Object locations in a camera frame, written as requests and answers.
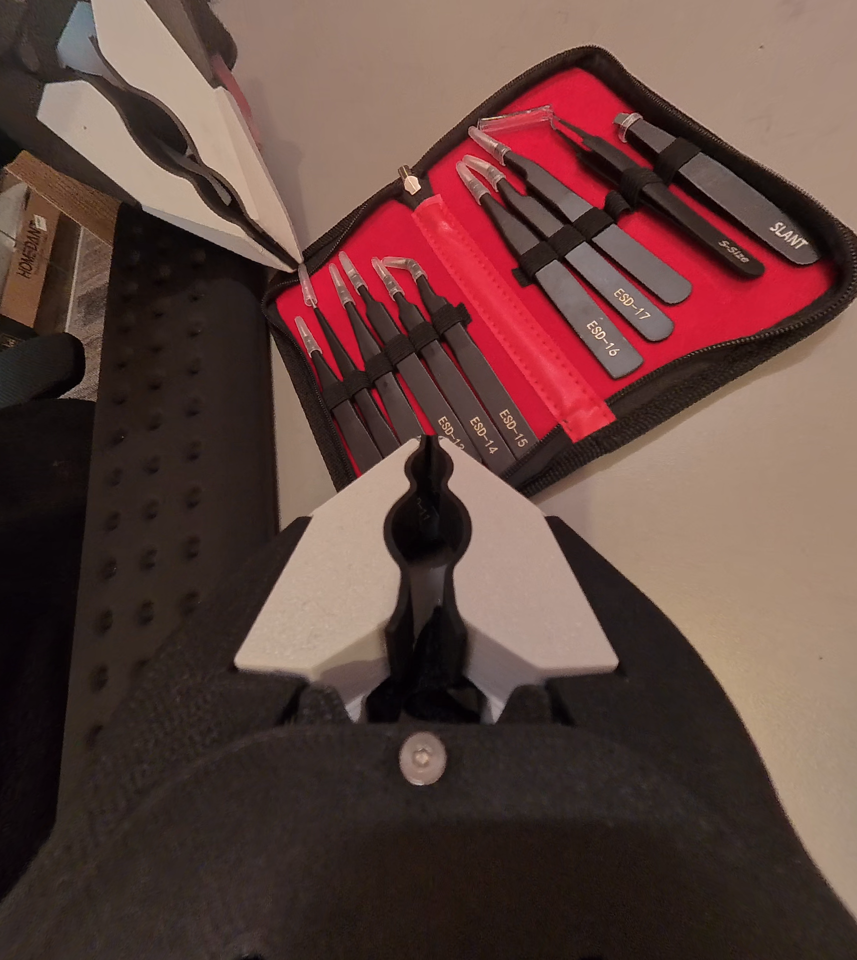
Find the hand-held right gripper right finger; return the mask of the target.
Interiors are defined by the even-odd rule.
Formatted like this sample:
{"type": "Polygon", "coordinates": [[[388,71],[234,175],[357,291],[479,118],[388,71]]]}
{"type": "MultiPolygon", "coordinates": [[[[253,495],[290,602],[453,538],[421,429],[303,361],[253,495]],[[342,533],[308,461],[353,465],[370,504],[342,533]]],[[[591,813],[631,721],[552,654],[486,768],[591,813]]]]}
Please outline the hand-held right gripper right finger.
{"type": "Polygon", "coordinates": [[[470,521],[453,586],[482,722],[497,722],[518,687],[613,672],[618,656],[548,517],[448,439],[439,446],[452,463],[447,489],[470,521]]]}

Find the brown cardboard box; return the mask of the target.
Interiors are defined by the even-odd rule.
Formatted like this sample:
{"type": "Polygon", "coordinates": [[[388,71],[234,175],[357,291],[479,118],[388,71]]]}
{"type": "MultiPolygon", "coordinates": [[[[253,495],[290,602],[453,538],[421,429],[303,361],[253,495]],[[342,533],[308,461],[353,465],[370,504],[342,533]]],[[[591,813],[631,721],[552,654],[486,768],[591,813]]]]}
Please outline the brown cardboard box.
{"type": "Polygon", "coordinates": [[[85,238],[110,247],[121,203],[62,174],[26,150],[5,167],[26,186],[0,317],[38,335],[66,329],[85,238]]]}

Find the person's black jacket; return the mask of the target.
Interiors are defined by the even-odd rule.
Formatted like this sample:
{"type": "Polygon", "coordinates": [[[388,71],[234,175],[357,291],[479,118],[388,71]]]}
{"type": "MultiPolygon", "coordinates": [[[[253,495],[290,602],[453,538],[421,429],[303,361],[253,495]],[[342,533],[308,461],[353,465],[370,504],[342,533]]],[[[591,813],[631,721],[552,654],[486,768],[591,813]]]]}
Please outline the person's black jacket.
{"type": "Polygon", "coordinates": [[[55,821],[95,411],[0,410],[0,901],[55,821]]]}

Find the long clear plastic tube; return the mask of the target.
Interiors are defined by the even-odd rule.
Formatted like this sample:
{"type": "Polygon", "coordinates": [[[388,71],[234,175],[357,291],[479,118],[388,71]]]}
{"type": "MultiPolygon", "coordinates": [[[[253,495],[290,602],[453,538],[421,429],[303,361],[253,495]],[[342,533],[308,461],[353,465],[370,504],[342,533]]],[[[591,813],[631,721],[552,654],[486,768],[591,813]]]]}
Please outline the long clear plastic tube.
{"type": "Polygon", "coordinates": [[[543,124],[552,126],[554,123],[555,112],[548,103],[510,113],[482,117],[475,126],[490,137],[501,138],[514,131],[533,129],[543,124]]]}

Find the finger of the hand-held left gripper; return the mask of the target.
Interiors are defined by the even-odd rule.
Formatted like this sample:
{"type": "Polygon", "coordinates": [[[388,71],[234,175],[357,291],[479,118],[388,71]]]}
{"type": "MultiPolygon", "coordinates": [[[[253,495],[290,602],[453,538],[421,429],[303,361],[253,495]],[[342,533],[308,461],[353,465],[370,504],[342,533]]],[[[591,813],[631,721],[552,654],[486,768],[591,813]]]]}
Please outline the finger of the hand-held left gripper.
{"type": "Polygon", "coordinates": [[[247,102],[224,54],[207,47],[201,21],[205,2],[91,3],[99,58],[120,88],[151,104],[178,130],[180,157],[161,146],[171,177],[191,185],[197,212],[179,200],[162,219],[209,236],[270,267],[302,261],[291,216],[267,168],[247,102]]]}
{"type": "Polygon", "coordinates": [[[160,200],[164,210],[177,210],[184,201],[197,212],[191,184],[171,176],[170,146],[180,158],[186,144],[170,119],[151,103],[141,103],[123,90],[99,57],[95,30],[62,30],[55,55],[62,78],[48,81],[41,92],[37,117],[42,125],[90,162],[144,211],[263,266],[295,271],[296,267],[270,267],[214,242],[208,229],[199,235],[144,207],[160,200]]]}

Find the black dimpled foam pad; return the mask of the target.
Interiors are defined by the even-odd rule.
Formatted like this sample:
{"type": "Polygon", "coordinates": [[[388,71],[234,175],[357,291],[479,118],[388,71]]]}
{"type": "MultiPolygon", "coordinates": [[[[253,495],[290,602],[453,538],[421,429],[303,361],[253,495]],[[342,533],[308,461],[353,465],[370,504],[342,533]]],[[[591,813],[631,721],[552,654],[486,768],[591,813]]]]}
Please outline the black dimpled foam pad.
{"type": "Polygon", "coordinates": [[[110,261],[62,772],[277,529],[266,272],[123,206],[110,261]]]}

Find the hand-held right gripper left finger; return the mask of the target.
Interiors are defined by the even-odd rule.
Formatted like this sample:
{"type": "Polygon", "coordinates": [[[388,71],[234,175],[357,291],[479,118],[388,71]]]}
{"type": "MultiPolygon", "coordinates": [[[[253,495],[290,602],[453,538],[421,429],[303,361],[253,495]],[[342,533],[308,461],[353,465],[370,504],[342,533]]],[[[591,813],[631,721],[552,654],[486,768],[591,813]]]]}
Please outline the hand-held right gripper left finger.
{"type": "Polygon", "coordinates": [[[334,688],[350,719],[389,675],[385,640],[401,571],[385,524],[411,490],[410,440],[315,509],[234,657],[249,673],[334,688]]]}

